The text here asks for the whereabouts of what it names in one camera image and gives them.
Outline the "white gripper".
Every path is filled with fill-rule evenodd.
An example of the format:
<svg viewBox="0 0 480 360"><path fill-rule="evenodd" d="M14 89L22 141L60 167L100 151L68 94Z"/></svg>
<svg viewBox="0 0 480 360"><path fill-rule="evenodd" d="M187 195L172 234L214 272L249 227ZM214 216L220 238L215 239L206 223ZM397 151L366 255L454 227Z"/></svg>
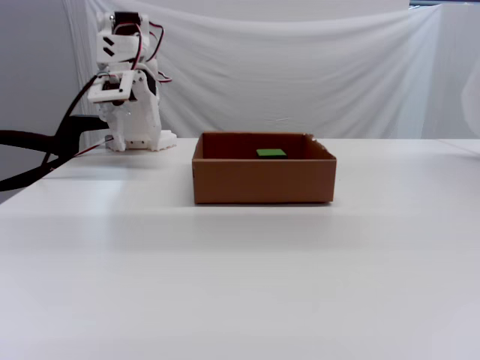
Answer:
<svg viewBox="0 0 480 360"><path fill-rule="evenodd" d="M115 105L100 103L97 108L100 119L108 124L112 134L109 147L113 151L126 149L161 149L161 120L158 109L160 85L158 63L139 62L134 68L132 89L134 94L149 91L155 97L142 97L137 101Z"/></svg>

